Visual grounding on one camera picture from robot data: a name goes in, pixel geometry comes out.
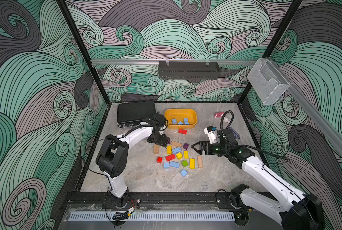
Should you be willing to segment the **blue cube bottom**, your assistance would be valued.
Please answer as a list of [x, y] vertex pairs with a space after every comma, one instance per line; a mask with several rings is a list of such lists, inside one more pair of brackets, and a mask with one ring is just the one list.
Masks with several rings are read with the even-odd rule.
[[188, 173], [185, 169], [183, 169], [180, 174], [182, 175], [182, 177], [185, 177]]

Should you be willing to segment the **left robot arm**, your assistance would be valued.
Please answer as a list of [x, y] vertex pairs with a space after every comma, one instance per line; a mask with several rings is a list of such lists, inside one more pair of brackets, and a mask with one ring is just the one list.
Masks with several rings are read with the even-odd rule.
[[110, 183], [112, 203], [116, 207], [124, 207], [129, 197], [129, 189], [125, 184], [125, 170], [129, 150], [146, 139], [148, 143], [167, 147], [170, 138], [163, 131], [167, 129], [168, 121], [160, 113], [152, 118], [146, 118], [140, 124], [121, 135], [108, 135], [96, 158], [96, 164]]

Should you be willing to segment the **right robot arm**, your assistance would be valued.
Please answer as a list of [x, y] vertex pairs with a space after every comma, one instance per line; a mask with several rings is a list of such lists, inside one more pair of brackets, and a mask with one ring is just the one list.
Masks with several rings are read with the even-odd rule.
[[226, 115], [234, 118], [228, 110], [223, 113], [220, 128], [208, 126], [204, 129], [208, 141], [200, 141], [192, 145], [192, 149], [200, 155], [216, 155], [226, 157], [239, 169], [254, 177], [272, 195], [268, 197], [256, 192], [245, 184], [231, 190], [229, 200], [235, 210], [235, 223], [244, 226], [249, 221], [248, 212], [257, 210], [271, 218], [285, 230], [323, 230], [325, 217], [322, 202], [314, 194], [306, 194], [285, 181], [272, 171], [266, 163], [256, 156], [258, 148], [250, 145], [239, 145], [231, 122], [224, 127]]

